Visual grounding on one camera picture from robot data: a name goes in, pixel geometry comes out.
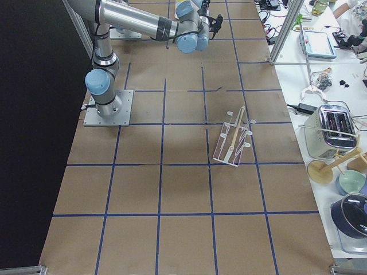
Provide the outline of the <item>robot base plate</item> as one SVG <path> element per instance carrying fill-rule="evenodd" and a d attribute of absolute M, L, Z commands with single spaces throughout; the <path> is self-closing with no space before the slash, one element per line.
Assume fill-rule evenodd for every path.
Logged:
<path fill-rule="evenodd" d="M 85 127 L 114 127 L 130 125 L 133 90 L 115 90 L 115 99 L 108 105 L 98 105 L 91 96 L 83 125 Z"/>

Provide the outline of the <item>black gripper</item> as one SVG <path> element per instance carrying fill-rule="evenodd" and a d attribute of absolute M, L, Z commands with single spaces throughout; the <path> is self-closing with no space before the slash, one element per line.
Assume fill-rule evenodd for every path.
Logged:
<path fill-rule="evenodd" d="M 222 14 L 218 14 L 216 18 L 210 17 L 208 15 L 205 16 L 209 20 L 209 31 L 210 32 L 218 32 L 222 27 L 223 16 Z"/>

